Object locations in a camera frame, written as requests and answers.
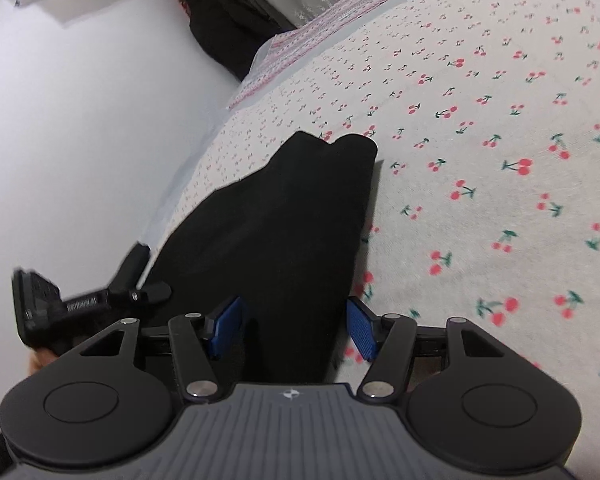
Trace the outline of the black pants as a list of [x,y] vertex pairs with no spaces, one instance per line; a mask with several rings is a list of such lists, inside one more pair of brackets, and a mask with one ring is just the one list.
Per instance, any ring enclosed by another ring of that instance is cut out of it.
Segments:
[[147,275],[171,297],[150,326],[245,301],[242,346],[216,364],[226,382],[317,384],[329,369],[366,223],[376,144],[294,133],[258,171],[219,188],[175,229]]

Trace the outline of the cherry print blanket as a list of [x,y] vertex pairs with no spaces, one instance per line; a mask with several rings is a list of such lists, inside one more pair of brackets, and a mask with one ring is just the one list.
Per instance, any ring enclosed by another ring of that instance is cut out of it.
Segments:
[[600,0],[407,0],[213,139],[170,225],[294,130],[372,139],[363,274],[377,312],[461,315],[576,396],[571,469],[600,479]]

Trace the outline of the dark hanging clothes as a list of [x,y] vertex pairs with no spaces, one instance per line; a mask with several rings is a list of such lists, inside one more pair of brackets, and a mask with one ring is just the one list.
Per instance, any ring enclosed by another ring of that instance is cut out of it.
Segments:
[[266,0],[183,0],[189,29],[202,50],[243,80],[271,38],[296,26]]

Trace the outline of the pink striped blanket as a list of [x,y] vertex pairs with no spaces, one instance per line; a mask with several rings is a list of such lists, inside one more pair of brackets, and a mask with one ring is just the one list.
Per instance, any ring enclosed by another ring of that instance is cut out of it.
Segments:
[[268,40],[258,50],[250,72],[227,107],[232,110],[266,87],[278,75],[340,30],[376,11],[390,0],[339,0],[317,18]]

